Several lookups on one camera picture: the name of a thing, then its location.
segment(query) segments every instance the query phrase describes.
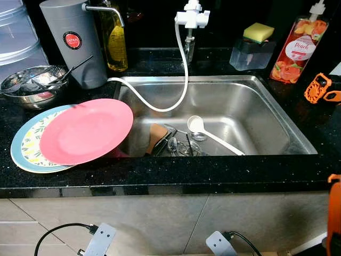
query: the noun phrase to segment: white ladle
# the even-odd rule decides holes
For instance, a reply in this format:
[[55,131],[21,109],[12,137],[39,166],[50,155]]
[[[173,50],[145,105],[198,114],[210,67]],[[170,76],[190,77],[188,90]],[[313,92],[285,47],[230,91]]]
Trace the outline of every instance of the white ladle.
[[212,139],[214,139],[215,141],[217,141],[221,145],[223,145],[225,148],[228,148],[229,150],[234,152],[236,155],[238,155],[238,156],[244,156],[245,155],[238,148],[235,148],[234,146],[232,146],[231,144],[222,140],[221,138],[217,137],[216,135],[213,135],[210,132],[206,131],[205,127],[204,127],[204,120],[202,120],[202,118],[200,116],[191,116],[190,118],[188,118],[187,126],[191,132],[201,132],[201,133],[211,137]]

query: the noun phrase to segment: blue plate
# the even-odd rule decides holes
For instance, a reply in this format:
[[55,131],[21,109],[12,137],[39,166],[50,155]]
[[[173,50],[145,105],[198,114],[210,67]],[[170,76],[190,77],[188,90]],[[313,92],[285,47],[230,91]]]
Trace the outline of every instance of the blue plate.
[[65,105],[60,106],[56,108],[49,109],[45,112],[40,113],[39,115],[36,115],[32,119],[30,119],[26,124],[24,124],[18,132],[15,134],[12,144],[11,144],[11,156],[14,161],[14,163],[21,169],[28,171],[28,172],[34,172],[34,173],[52,173],[52,172],[59,172],[66,170],[68,168],[73,167],[74,165],[60,165],[60,166],[53,166],[53,167],[43,167],[38,166],[35,164],[31,164],[29,161],[27,161],[22,153],[21,153],[21,143],[23,138],[25,137],[26,133],[31,129],[33,125],[35,125],[37,122],[42,120],[43,118],[54,114],[56,112],[66,110],[71,108],[74,105]]

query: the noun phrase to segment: white faucet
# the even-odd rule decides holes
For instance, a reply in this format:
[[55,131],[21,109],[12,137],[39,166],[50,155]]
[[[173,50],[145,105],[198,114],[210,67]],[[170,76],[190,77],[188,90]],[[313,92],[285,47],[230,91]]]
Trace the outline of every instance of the white faucet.
[[185,40],[184,52],[187,63],[190,64],[194,52],[194,37],[192,36],[193,28],[205,28],[208,24],[210,11],[199,13],[202,8],[198,0],[189,0],[184,7],[185,12],[177,12],[175,22],[179,25],[185,25],[188,29],[188,34]]

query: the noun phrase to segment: yellow sponge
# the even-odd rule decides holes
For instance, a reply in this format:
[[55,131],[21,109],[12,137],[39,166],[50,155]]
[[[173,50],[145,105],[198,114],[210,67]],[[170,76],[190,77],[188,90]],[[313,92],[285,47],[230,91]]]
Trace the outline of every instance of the yellow sponge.
[[264,40],[272,35],[273,31],[274,28],[272,27],[260,23],[254,23],[244,30],[243,37],[261,44]]

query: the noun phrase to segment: black cable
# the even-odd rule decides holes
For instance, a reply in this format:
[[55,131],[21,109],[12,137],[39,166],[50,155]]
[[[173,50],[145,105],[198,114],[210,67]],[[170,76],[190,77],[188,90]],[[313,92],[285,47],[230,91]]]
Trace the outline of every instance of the black cable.
[[255,253],[258,256],[262,256],[262,254],[259,252],[259,250],[245,237],[243,236],[241,233],[237,232],[237,231],[230,231],[230,232],[225,232],[223,234],[223,236],[227,239],[227,240],[231,240],[232,236],[239,236],[241,239],[243,239],[248,245],[250,245],[250,247],[255,251]]
[[49,230],[48,232],[46,232],[46,233],[39,239],[39,241],[38,241],[38,243],[37,243],[37,245],[36,245],[36,249],[35,249],[35,251],[34,251],[34,256],[38,256],[38,250],[39,250],[40,244],[42,243],[42,241],[44,240],[44,238],[45,238],[48,234],[50,234],[50,233],[56,231],[57,229],[61,229],[61,228],[65,228],[65,227],[70,227],[70,226],[81,226],[81,227],[84,227],[84,228],[89,229],[91,233],[92,233],[95,229],[97,230],[97,228],[98,228],[98,227],[95,226],[95,225],[87,225],[87,224],[82,224],[82,223],[69,223],[69,224],[64,224],[64,225],[60,225],[60,226],[58,226],[58,227],[55,227],[55,228]]

